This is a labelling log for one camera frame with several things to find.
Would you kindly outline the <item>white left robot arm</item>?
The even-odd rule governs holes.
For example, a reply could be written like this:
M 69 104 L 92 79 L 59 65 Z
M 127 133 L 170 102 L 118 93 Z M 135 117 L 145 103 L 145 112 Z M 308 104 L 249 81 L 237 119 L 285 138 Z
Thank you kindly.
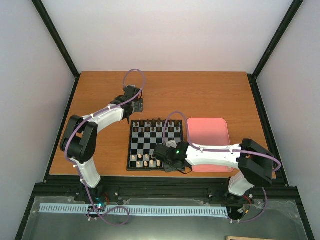
M 104 188 L 98 185 L 101 176 L 93 158 L 97 135 L 114 123 L 129 120 L 141 95 L 140 88 L 128 85 L 124 88 L 124 94 L 116 97 L 104 109 L 86 116 L 73 115 L 68 120 L 60 142 L 60 150 L 77 168 L 80 182 L 88 187 L 86 195 L 92 201 L 99 201 L 104 195 Z

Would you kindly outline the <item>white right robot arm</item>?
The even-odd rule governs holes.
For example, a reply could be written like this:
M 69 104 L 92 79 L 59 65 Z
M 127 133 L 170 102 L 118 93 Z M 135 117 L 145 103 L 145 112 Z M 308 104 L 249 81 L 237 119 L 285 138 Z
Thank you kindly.
M 272 185 L 272 155 L 251 139 L 241 144 L 208 146 L 179 142 L 176 146 L 158 143 L 152 158 L 169 168 L 169 172 L 191 170 L 196 166 L 210 165 L 237 169 L 239 172 L 230 178 L 228 193 L 243 196 L 253 187 L 267 188 Z

